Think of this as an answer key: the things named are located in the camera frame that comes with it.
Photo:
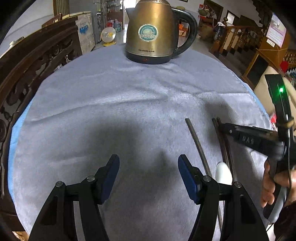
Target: round teal sticker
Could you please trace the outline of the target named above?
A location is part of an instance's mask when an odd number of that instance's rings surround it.
[[[144,41],[150,42],[156,40],[158,36],[157,28],[150,24],[145,24],[139,28],[138,32],[141,39]]]

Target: gray tablecloth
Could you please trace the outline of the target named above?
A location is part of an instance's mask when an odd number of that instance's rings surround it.
[[[162,65],[129,61],[124,45],[79,57],[43,81],[20,132],[13,172],[20,221],[30,233],[57,181],[80,182],[118,154],[110,199],[99,207],[110,240],[187,240],[198,206],[179,174],[179,155],[205,171],[184,119],[190,118],[214,175],[222,161],[211,121],[217,116],[271,128],[238,77],[196,51]],[[232,141],[231,147],[238,180],[262,213],[266,157]],[[213,240],[219,234],[217,222]]]

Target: kettle handle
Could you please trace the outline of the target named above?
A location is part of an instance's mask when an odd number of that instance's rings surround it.
[[[186,12],[186,11],[180,10],[178,8],[174,8],[174,7],[172,7],[172,11],[176,15],[177,20],[184,19],[185,21],[187,21],[189,23],[188,38],[186,39],[185,43],[182,46],[177,47],[174,50],[172,57],[175,57],[175,56],[183,53],[186,49],[188,49],[191,46],[191,44],[193,43],[193,41],[195,40],[196,35],[197,35],[197,22],[196,22],[196,19],[194,18],[194,16],[192,14],[190,14],[189,12]]]

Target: kettle base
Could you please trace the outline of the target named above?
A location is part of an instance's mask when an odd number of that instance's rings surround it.
[[[171,60],[172,56],[164,56],[164,57],[150,57],[150,56],[141,56],[132,54],[126,51],[126,57],[133,61],[140,64],[164,64]]]

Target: person's arm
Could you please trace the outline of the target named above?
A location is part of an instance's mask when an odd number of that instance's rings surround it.
[[[289,187],[288,172],[281,172],[274,176],[274,181],[269,176],[270,165],[268,160],[264,163],[262,181],[261,206],[265,207],[274,202],[274,182],[284,187]],[[292,189],[285,207],[282,209],[278,220],[274,224],[276,240],[296,240],[296,170],[291,170]]]

